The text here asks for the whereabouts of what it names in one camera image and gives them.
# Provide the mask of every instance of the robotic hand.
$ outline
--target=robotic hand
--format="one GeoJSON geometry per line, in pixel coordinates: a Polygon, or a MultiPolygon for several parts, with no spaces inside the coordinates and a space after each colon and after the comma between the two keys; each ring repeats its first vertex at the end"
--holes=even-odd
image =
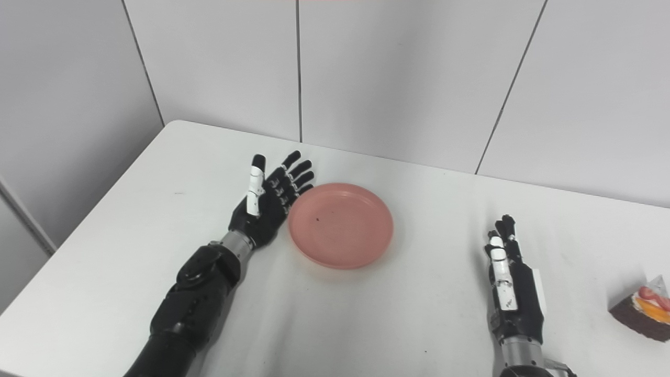
{"type": "Polygon", "coordinates": [[[539,274],[521,258],[514,225],[509,215],[496,221],[497,231],[488,233],[489,243],[484,248],[491,261],[488,279],[495,306],[490,324],[505,361],[500,377],[551,377],[547,369],[576,377],[565,364],[542,356],[541,283],[539,274]]]}
{"type": "Polygon", "coordinates": [[[184,377],[209,343],[223,319],[223,304],[240,282],[251,252],[269,244],[286,220],[295,200],[312,188],[309,160],[291,165],[291,153],[267,180],[265,157],[257,154],[251,166],[249,191],[232,213],[229,232],[220,241],[201,246],[177,273],[151,320],[149,340],[125,377],[184,377]]]}

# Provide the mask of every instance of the cake slice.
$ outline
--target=cake slice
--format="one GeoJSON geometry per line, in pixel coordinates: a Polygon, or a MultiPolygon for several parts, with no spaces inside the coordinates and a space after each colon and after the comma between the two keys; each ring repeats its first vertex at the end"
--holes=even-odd
{"type": "Polygon", "coordinates": [[[670,340],[670,299],[658,276],[610,309],[619,322],[658,341],[670,340]]]}

